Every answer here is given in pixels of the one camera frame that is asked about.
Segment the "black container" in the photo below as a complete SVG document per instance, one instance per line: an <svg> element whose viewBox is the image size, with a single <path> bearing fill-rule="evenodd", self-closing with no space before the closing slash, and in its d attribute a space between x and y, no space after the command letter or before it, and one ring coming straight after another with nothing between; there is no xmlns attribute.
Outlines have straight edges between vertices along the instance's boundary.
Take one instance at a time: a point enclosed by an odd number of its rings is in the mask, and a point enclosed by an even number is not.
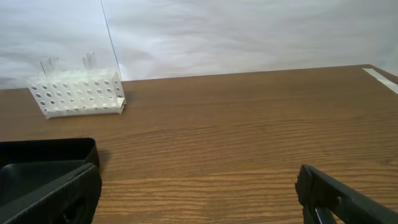
<svg viewBox="0 0 398 224"><path fill-rule="evenodd" d="M0 223L91 223L99 165L91 138L0 142Z"/></svg>

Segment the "white wall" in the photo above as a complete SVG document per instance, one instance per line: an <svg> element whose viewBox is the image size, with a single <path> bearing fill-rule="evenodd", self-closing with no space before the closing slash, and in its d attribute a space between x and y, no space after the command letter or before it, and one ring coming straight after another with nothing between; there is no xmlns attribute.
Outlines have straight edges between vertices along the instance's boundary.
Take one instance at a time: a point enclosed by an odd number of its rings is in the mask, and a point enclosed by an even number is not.
<svg viewBox="0 0 398 224"><path fill-rule="evenodd" d="M397 0L103 0L123 80L371 63L398 75ZM2 0L0 88L111 59L98 0Z"/></svg>

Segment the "wood grain surface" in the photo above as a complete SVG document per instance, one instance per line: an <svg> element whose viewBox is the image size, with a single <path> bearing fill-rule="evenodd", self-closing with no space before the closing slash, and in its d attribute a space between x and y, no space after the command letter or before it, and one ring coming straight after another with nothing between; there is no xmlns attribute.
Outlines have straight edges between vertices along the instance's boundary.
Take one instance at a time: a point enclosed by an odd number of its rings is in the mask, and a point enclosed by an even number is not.
<svg viewBox="0 0 398 224"><path fill-rule="evenodd" d="M398 211L398 96L363 67L124 82L122 115L45 119L3 90L0 141L95 138L95 224L302 223L302 164Z"/></svg>

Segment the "white tape strip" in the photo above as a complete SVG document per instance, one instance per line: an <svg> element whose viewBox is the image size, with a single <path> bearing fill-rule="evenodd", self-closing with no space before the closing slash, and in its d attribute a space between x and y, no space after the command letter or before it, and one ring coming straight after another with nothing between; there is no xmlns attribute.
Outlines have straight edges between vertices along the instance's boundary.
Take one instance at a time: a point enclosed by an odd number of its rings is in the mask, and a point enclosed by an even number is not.
<svg viewBox="0 0 398 224"><path fill-rule="evenodd" d="M371 76L379 80L381 83L385 84L390 90L394 91L394 93L398 94L398 85L388 80L386 77L380 75L377 71L373 70L373 68L363 68L366 72L368 72Z"/></svg>

